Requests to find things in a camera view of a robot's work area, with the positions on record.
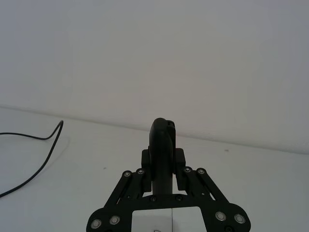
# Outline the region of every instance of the white wall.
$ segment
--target white wall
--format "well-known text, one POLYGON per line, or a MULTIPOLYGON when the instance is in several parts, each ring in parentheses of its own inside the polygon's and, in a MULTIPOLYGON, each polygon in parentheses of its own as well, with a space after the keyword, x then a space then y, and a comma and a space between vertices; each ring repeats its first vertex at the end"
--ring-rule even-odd
MULTIPOLYGON (((45 136, 59 120, 0 108, 1 132, 45 136)), ((32 175, 51 142, 0 137, 0 192, 32 175)), ((84 232, 121 173, 140 167, 147 145, 146 131, 65 119, 47 168, 0 199, 0 231, 84 232)), ((204 167, 228 200, 245 209, 251 232, 308 231, 309 156, 185 137, 177 137, 177 147, 187 165, 204 167)))
POLYGON ((307 0, 2 0, 0 105, 309 152, 307 0))

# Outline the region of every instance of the black robotic arm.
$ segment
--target black robotic arm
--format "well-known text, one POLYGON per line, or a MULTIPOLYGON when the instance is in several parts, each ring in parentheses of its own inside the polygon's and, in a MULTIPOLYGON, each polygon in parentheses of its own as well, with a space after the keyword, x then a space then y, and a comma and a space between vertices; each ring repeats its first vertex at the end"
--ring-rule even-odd
POLYGON ((157 118, 150 131, 149 147, 142 151, 141 168, 125 171, 105 206, 89 218, 87 232, 130 232, 135 210, 201 209, 207 232, 249 232, 250 220, 238 205, 229 203, 203 168, 186 166, 184 152, 176 148, 175 124, 157 118), (178 190, 172 194, 172 175, 178 190), (153 195, 143 197, 144 192, 153 195))

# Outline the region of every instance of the bolt head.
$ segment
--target bolt head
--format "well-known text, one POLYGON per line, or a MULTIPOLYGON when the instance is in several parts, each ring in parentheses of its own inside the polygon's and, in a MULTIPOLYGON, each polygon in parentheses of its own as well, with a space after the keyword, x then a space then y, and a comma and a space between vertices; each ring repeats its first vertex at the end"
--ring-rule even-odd
POLYGON ((116 225, 120 222, 120 217, 119 216, 112 216, 110 219, 110 224, 111 225, 116 225))
POLYGON ((216 218, 219 221, 225 221, 226 220, 226 215, 223 212, 219 211, 219 212, 216 213, 216 218))
POLYGON ((125 173, 124 173, 124 176, 125 176, 125 177, 131 176, 131 173, 130 173, 130 172, 125 172, 125 173))
POLYGON ((102 222, 101 222, 100 219, 94 219, 94 220, 91 222, 90 227, 91 227, 92 229, 96 229, 96 228, 99 228, 101 225, 102 225, 102 222))
POLYGON ((243 223, 246 222, 245 217, 244 217, 243 215, 240 215, 240 214, 236 214, 236 215, 234 216, 234 219, 235 219, 236 222, 238 222, 238 223, 240 223, 240 224, 243 224, 243 223))
POLYGON ((234 232, 233 228, 230 226, 225 227, 225 232, 234 232))
POLYGON ((205 171, 203 169, 199 169, 197 172, 200 173, 200 174, 204 174, 205 173, 205 171))
POLYGON ((191 172, 191 169, 190 168, 184 168, 184 171, 186 172, 186 173, 189 173, 189 172, 191 172))
POLYGON ((180 195, 179 195, 179 196, 176 196, 176 200, 180 202, 180 201, 182 201, 182 200, 183 200, 183 197, 182 197, 182 196, 180 196, 180 195))

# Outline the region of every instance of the cable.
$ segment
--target cable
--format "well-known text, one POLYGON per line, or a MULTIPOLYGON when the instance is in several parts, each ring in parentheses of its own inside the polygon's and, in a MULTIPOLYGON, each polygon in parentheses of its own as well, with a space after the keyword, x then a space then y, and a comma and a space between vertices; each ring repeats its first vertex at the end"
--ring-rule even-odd
POLYGON ((10 134, 10 135, 19 135, 19 136, 24 136, 24 137, 32 138, 32 139, 38 139, 38 140, 48 140, 48 139, 50 139, 51 137, 53 137, 54 134, 56 133, 56 131, 59 129, 59 130, 58 130, 58 133, 57 133, 57 135, 56 135, 56 138, 55 138, 55 140, 54 140, 54 142, 53 142, 52 148, 49 150, 49 153, 48 153, 48 155, 47 155, 47 158, 46 158, 46 160, 44 161, 44 163, 42 164, 42 166, 41 166, 41 167, 40 167, 28 180, 24 181, 23 183, 21 183, 20 185, 16 186, 16 187, 13 188, 13 189, 8 190, 8 191, 6 191, 6 192, 0 194, 0 198, 6 196, 6 195, 8 195, 8 194, 10 194, 10 193, 12 193, 12 192, 14 192, 14 191, 16 191, 16 190, 18 190, 18 189, 20 189, 21 187, 23 187, 24 185, 26 185, 27 183, 29 183, 33 178, 35 178, 35 176, 36 176, 37 174, 39 174, 39 172, 45 167, 45 165, 47 164, 47 162, 48 162, 50 156, 52 155, 52 152, 53 152, 53 150, 54 150, 54 148, 55 148, 55 146, 56 146, 56 143, 57 143, 57 141, 58 141, 58 139, 59 139, 59 136, 60 136, 60 134, 61 134, 62 127, 63 127, 63 121, 60 121, 60 122, 58 123, 58 125, 56 126, 56 128, 54 129, 53 133, 51 133, 51 135, 49 135, 49 136, 46 137, 46 138, 36 137, 36 136, 32 136, 32 135, 27 135, 27 134, 11 133, 11 132, 0 133, 0 135, 10 134))

